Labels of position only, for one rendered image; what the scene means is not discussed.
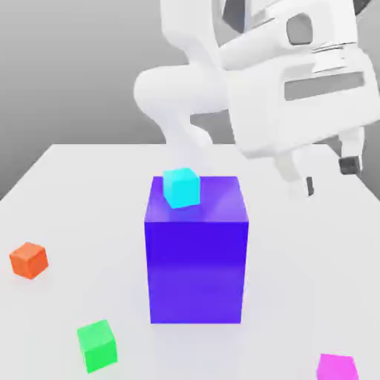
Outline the small cyan cube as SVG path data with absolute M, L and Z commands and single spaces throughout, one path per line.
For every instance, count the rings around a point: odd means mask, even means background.
M 200 177 L 190 168 L 163 172 L 163 195 L 173 209 L 200 203 Z

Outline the small green cube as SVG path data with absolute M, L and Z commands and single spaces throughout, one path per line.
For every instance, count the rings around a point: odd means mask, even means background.
M 87 374 L 118 362 L 116 339 L 106 319 L 80 327 L 76 334 Z

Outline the large purple box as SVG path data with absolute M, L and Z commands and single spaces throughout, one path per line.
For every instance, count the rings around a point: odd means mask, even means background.
M 249 217 L 238 178 L 201 177 L 200 204 L 173 209 L 154 177 L 144 227 L 151 323 L 240 323 Z

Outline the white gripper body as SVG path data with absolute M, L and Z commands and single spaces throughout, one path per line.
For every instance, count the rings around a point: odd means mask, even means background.
M 358 47 L 280 56 L 227 76 L 235 142 L 271 157 L 380 120 L 369 56 Z

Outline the small orange cube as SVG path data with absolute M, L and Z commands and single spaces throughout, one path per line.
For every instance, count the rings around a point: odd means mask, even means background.
M 9 254 L 13 272 L 34 279 L 48 267 L 48 257 L 43 246 L 26 242 Z

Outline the small magenta cube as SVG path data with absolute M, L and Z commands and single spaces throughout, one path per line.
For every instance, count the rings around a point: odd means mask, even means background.
M 317 380 L 359 380 L 356 363 L 351 356 L 322 353 L 316 375 Z

